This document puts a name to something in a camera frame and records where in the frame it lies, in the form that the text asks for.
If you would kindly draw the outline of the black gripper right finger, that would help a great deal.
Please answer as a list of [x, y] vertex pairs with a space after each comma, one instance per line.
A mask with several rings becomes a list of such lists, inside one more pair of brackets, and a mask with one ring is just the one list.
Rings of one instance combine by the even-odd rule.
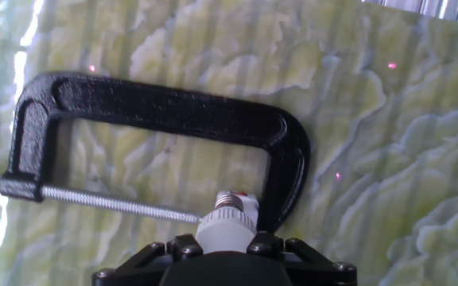
[[260, 232], [247, 246], [246, 253], [277, 262], [292, 285], [357, 285], [357, 268], [352, 263], [330, 261], [298, 238], [284, 240], [272, 233]]

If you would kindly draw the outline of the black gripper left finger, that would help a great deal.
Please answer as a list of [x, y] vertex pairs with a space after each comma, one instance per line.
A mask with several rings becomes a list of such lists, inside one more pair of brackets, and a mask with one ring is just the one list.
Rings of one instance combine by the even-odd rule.
[[192, 234], [169, 242], [151, 242], [117, 268], [92, 274], [93, 286], [158, 286], [165, 271], [176, 262], [202, 256], [204, 251]]

